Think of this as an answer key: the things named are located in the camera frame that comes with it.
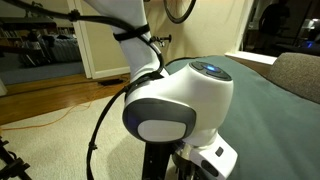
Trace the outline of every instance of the blue light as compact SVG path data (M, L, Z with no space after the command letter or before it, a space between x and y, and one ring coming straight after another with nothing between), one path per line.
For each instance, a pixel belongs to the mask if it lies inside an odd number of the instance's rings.
M215 71L216 69L212 66L207 66L207 69L210 70L210 71Z

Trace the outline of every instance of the beige carpet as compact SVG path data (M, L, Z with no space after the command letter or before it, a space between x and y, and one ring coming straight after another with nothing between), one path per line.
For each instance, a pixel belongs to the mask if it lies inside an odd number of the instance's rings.
M78 106L62 120L41 128L4 131L5 146L30 164L27 173L34 180L86 179L86 153L98 117L110 97ZM122 124L123 96L107 114L98 133L98 150L93 152L91 166L97 180L141 179L144 143L131 136ZM2 128L45 124L59 119L70 108L51 112ZM174 178L170 162L166 179Z

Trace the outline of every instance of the bed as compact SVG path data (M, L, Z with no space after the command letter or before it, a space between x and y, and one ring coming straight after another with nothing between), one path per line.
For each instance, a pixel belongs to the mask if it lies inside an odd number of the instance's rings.
M223 56L184 58L166 69L174 73L192 61L218 66L234 81L231 106L219 128L238 153L230 180L320 179L318 103Z

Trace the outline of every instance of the gray blanket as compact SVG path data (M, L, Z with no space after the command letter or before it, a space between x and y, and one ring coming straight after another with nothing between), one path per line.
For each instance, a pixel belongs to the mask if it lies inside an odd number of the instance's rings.
M219 133L238 153L229 179L320 179L320 105L270 83L253 70L221 56L174 61L174 73L191 61L228 72L234 95Z

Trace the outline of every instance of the wooden floor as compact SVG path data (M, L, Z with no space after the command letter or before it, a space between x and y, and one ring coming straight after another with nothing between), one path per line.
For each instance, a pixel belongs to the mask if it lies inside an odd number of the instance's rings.
M120 78L126 83L102 86L98 82ZM0 96L0 125L114 95L129 80L129 75L87 79L73 75L56 79L6 86Z

